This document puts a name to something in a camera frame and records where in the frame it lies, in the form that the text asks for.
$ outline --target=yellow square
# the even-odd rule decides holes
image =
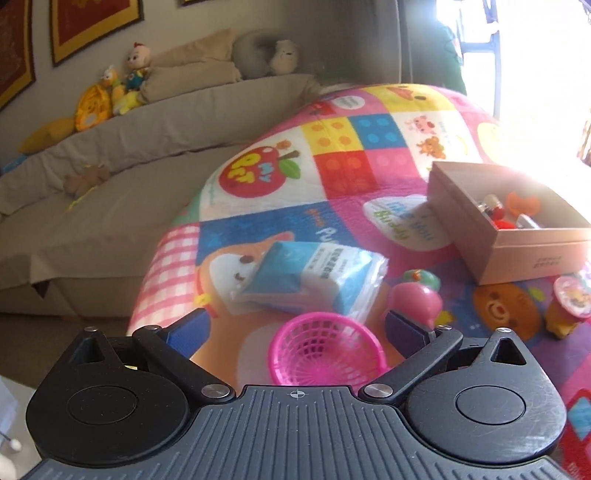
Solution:
[[[346,117],[318,120],[302,125],[313,155],[363,150],[363,145]]]
[[[380,85],[362,90],[379,98],[389,112],[456,110],[445,95],[426,85]]]

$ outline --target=open box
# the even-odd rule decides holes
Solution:
[[[543,228],[497,230],[477,202],[490,193],[537,196]],[[453,239],[479,285],[580,270],[591,247],[591,224],[551,188],[509,167],[434,162],[429,206]]]

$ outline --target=sofa backrest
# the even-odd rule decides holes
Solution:
[[[188,93],[112,118],[26,159],[0,177],[0,214],[62,190],[66,174],[104,164],[112,174],[186,151],[253,141],[319,94],[305,74]]]

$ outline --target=blue square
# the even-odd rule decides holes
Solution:
[[[589,399],[584,397],[578,399],[566,416],[582,442],[591,432],[591,403]]]
[[[201,265],[208,255],[221,249],[252,248],[250,244],[272,240],[282,233],[290,233],[298,242],[332,242],[358,247],[340,216],[325,201],[201,222],[196,264]]]
[[[366,150],[406,147],[404,137],[392,115],[360,115],[349,117],[349,121]]]

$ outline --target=pink checkered pattern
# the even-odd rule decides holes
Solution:
[[[199,226],[170,230],[160,241],[144,278],[129,332],[145,325],[167,327],[194,310]]]

